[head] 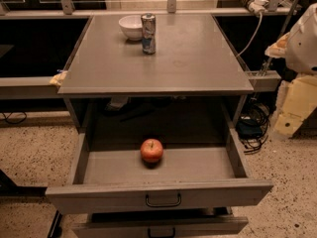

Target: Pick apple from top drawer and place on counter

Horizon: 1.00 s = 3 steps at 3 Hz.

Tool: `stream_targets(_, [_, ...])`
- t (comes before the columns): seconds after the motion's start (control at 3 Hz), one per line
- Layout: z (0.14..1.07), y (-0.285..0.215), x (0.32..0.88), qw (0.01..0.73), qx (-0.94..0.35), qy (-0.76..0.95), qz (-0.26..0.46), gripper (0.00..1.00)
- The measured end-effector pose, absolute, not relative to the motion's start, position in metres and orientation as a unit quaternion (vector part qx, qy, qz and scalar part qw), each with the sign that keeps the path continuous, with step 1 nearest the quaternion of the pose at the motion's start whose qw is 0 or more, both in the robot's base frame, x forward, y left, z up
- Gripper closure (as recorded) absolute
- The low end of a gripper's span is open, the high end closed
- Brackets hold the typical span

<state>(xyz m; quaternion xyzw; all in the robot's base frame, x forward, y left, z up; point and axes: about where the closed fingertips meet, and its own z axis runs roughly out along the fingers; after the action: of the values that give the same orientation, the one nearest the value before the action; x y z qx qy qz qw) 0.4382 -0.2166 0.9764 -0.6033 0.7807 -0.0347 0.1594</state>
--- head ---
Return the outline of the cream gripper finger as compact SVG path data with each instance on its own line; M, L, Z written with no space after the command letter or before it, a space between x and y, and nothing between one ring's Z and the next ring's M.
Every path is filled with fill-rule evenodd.
M317 108L317 76L299 75L282 81L276 98L273 131L292 137Z

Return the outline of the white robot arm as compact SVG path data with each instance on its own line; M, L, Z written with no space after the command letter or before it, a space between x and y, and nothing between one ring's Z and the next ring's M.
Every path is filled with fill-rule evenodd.
M273 113L273 132L292 137L317 108L317 4L264 53L285 59L286 67L297 73L290 82L281 82Z

